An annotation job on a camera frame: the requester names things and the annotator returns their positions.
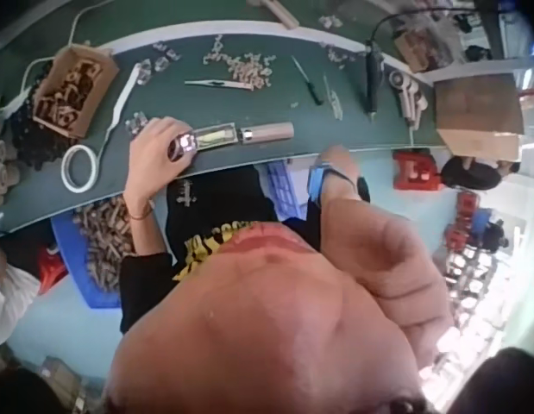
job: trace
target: black hair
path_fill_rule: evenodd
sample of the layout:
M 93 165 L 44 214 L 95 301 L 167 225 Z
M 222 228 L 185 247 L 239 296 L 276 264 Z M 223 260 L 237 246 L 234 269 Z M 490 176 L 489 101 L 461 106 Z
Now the black hair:
M 517 174 L 521 165 L 522 165 L 521 162 L 512 163 L 512 165 L 510 166 L 510 173 Z

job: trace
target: metal blade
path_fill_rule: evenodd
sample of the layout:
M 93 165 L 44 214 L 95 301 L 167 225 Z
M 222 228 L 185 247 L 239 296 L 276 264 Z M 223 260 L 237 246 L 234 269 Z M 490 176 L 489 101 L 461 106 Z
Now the metal blade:
M 301 72 L 301 74 L 303 75 L 303 78 L 305 79 L 306 82 L 310 82 L 309 80 L 309 77 L 307 76 L 307 74 L 305 73 L 305 71 L 303 70 L 303 68 L 301 67 L 301 65 L 299 64 L 298 60 L 295 59 L 293 56 L 292 56 L 292 59 L 293 59 L 293 63 L 295 63 L 295 66 L 298 68 L 298 70 Z

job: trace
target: cardboard box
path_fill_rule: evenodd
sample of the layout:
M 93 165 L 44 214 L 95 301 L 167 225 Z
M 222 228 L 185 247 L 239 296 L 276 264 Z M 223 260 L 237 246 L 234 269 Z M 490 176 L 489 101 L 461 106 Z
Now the cardboard box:
M 66 79 L 66 75 L 77 65 L 77 62 L 82 59 L 98 62 L 102 71 L 94 80 L 94 85 L 83 104 L 82 110 L 79 112 L 79 118 L 72 123 L 68 129 L 64 129 L 39 118 L 36 115 L 36 111 L 40 100 L 59 90 Z M 92 117 L 94 116 L 94 112 L 118 72 L 119 68 L 115 61 L 104 51 L 82 45 L 64 47 L 56 54 L 53 59 L 53 66 L 50 73 L 41 82 L 41 86 L 35 93 L 33 119 L 68 138 L 84 138 Z
M 524 118 L 512 74 L 436 82 L 437 131 L 454 155 L 520 158 Z
M 428 69 L 430 65 L 428 53 L 425 42 L 419 34 L 405 32 L 395 39 L 395 46 L 413 73 L 424 72 Z

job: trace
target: black t-shirt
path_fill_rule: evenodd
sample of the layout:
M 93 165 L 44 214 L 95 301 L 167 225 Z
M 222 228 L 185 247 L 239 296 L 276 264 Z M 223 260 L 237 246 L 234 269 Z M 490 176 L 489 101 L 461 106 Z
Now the black t-shirt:
M 166 200 L 166 237 L 177 263 L 173 266 L 167 253 L 125 258 L 120 274 L 123 333 L 238 229 L 278 221 L 252 166 L 174 181 Z M 309 203 L 306 221 L 290 219 L 286 225 L 319 250 L 320 211 L 315 204 Z

